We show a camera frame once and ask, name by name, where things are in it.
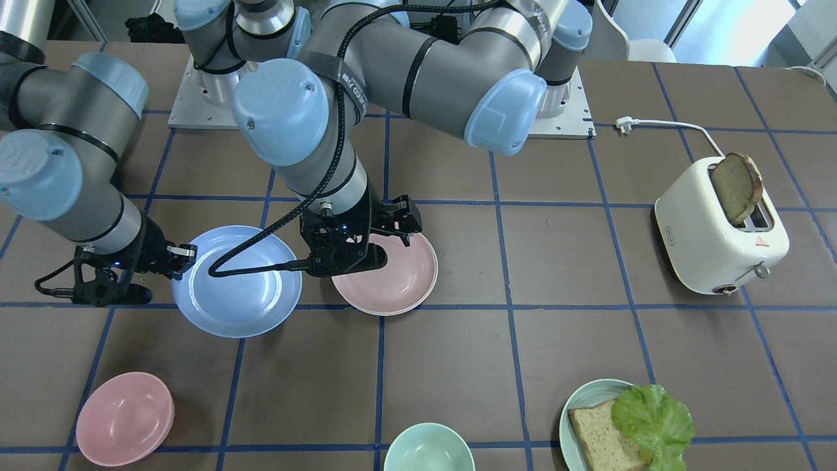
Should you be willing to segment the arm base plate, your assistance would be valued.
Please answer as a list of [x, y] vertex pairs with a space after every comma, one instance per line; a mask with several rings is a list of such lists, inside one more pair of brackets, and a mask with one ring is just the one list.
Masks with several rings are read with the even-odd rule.
[[550, 84], [527, 137], [588, 139], [596, 136], [594, 119], [578, 68], [563, 84]]
[[194, 67], [190, 56], [179, 91], [176, 93], [168, 124], [190, 130], [237, 130], [232, 98], [248, 66], [227, 75], [207, 74]]

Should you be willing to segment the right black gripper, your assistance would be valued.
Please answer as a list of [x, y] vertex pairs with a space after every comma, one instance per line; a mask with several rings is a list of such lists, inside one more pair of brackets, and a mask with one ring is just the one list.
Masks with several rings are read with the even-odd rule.
[[179, 281], [196, 257], [197, 245], [176, 245], [164, 238], [156, 223], [144, 222], [134, 241], [116, 253], [75, 251], [71, 301], [96, 307], [148, 304], [152, 291], [132, 283], [137, 272], [152, 272]]

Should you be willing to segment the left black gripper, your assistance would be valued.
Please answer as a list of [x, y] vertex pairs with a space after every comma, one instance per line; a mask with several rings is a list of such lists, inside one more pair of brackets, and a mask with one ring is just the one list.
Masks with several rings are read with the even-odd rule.
[[421, 231], [421, 212], [409, 196], [397, 197], [388, 205], [377, 196], [362, 196], [349, 211], [338, 215], [305, 211], [301, 236], [310, 248], [305, 271], [323, 278], [383, 268], [388, 251], [382, 243], [373, 243], [371, 235], [398, 237], [409, 247], [411, 235]]

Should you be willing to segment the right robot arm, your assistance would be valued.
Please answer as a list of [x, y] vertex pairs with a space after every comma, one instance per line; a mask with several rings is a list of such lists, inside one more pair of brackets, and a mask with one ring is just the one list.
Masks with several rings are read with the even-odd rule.
[[96, 307], [147, 304], [137, 272], [179, 280], [195, 245], [176, 245], [112, 183], [143, 117], [148, 86], [128, 62], [82, 54], [68, 71], [45, 64], [52, 1], [2, 2], [2, 201], [75, 245], [71, 287], [46, 296]]

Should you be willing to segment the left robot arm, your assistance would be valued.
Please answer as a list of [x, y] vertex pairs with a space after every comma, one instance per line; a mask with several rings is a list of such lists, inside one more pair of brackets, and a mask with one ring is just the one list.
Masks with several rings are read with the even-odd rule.
[[422, 223], [409, 196], [388, 205], [376, 196], [349, 141], [369, 105], [514, 155], [557, 73], [573, 74], [591, 30], [577, 1], [329, 4], [295, 57], [264, 62], [233, 94], [240, 131], [301, 203], [209, 274], [382, 268], [388, 254], [371, 234], [409, 247]]

